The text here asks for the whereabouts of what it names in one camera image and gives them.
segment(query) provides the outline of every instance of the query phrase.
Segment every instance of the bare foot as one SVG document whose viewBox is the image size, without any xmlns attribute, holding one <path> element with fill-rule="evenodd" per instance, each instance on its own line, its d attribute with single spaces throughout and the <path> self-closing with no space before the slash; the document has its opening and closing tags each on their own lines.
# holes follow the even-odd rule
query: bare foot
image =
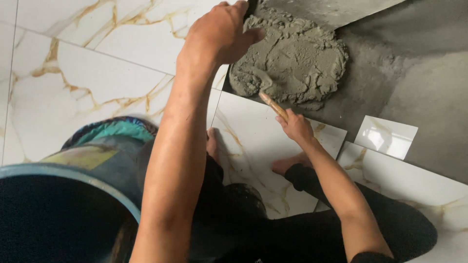
<svg viewBox="0 0 468 263">
<path fill-rule="evenodd" d="M 219 165 L 219 154 L 218 154 L 218 143 L 216 142 L 216 130 L 214 128 L 210 128 L 206 131 L 206 151 L 208 155 L 213 157 L 215 162 Z"/>
<path fill-rule="evenodd" d="M 298 155 L 295 155 L 288 159 L 276 160 L 271 165 L 271 170 L 281 176 L 285 176 L 286 171 L 293 166 L 294 164 L 301 163 L 304 166 L 312 167 L 312 163 L 309 161 L 309 157 L 305 152 L 301 152 Z"/>
</svg>

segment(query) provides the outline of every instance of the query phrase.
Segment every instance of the patterned cloth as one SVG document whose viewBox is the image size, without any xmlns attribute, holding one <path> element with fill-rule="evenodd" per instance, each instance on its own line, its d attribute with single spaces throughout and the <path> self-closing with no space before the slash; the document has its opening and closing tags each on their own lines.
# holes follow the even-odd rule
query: patterned cloth
<svg viewBox="0 0 468 263">
<path fill-rule="evenodd" d="M 116 130 L 116 127 L 123 126 L 125 129 Z M 121 116 L 110 118 L 83 126 L 65 142 L 62 146 L 62 150 L 91 141 L 96 137 L 90 136 L 90 134 L 96 131 L 98 131 L 98 134 L 104 132 L 107 133 L 107 135 L 128 135 L 146 142 L 156 137 L 158 127 L 147 120 L 136 117 Z"/>
</svg>

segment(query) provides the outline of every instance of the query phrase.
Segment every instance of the white marble tile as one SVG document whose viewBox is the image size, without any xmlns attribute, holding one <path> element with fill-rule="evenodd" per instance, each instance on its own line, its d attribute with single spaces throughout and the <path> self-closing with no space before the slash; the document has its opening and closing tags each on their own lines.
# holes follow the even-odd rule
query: white marble tile
<svg viewBox="0 0 468 263">
<path fill-rule="evenodd" d="M 338 162 L 354 181 L 417 208 L 435 225 L 435 248 L 411 262 L 468 261 L 467 185 L 349 142 Z"/>
<path fill-rule="evenodd" d="M 15 25 L 18 0 L 0 1 L 0 21 Z"/>
<path fill-rule="evenodd" d="M 8 91 L 10 88 L 14 35 L 14 26 L 0 23 L 0 165 L 3 160 L 3 141 L 5 137 L 5 123 L 7 120 Z"/>
<path fill-rule="evenodd" d="M 121 115 L 159 124 L 173 76 L 17 30 L 4 164 L 38 161 L 80 127 Z M 220 91 L 210 97 L 207 127 Z"/>
<path fill-rule="evenodd" d="M 176 58 L 190 26 L 219 2 L 20 0 L 17 24 L 175 75 Z M 215 85 L 223 75 L 219 73 Z"/>
<path fill-rule="evenodd" d="M 354 143 L 404 160 L 416 133 L 417 127 L 366 116 Z"/>
<path fill-rule="evenodd" d="M 286 179 L 271 171 L 274 160 L 302 151 L 286 136 L 275 116 L 265 104 L 222 92 L 212 126 L 219 130 L 224 184 L 247 183 L 255 187 L 271 219 L 313 212 L 316 198 L 296 191 Z M 336 158 L 346 131 L 311 123 L 320 143 Z"/>
</svg>

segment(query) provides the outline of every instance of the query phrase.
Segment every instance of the teal fabric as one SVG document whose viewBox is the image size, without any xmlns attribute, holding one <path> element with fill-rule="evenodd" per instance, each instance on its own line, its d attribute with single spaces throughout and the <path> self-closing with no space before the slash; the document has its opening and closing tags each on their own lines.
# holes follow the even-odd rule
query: teal fabric
<svg viewBox="0 0 468 263">
<path fill-rule="evenodd" d="M 110 135 L 129 136 L 144 142 L 154 139 L 154 136 L 141 125 L 126 121 L 115 121 L 111 123 L 103 123 L 87 132 L 76 142 L 75 145 L 82 145 L 94 139 Z"/>
</svg>

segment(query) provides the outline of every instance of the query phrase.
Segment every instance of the hand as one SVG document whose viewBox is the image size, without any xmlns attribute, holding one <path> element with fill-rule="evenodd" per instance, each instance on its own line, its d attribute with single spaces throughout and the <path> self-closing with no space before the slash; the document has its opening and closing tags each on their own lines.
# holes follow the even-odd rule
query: hand
<svg viewBox="0 0 468 263">
<path fill-rule="evenodd" d="M 281 116 L 276 116 L 276 121 L 281 124 L 286 135 L 297 142 L 303 148 L 304 145 L 312 143 L 315 140 L 314 130 L 310 125 L 309 120 L 305 119 L 302 114 L 296 115 L 292 109 L 287 109 L 289 120 L 286 122 Z"/>
<path fill-rule="evenodd" d="M 259 28 L 243 33 L 242 19 L 248 7 L 246 1 L 222 2 L 195 21 L 177 63 L 200 67 L 213 60 L 217 66 L 239 60 L 251 45 L 265 38 L 265 31 Z"/>
</svg>

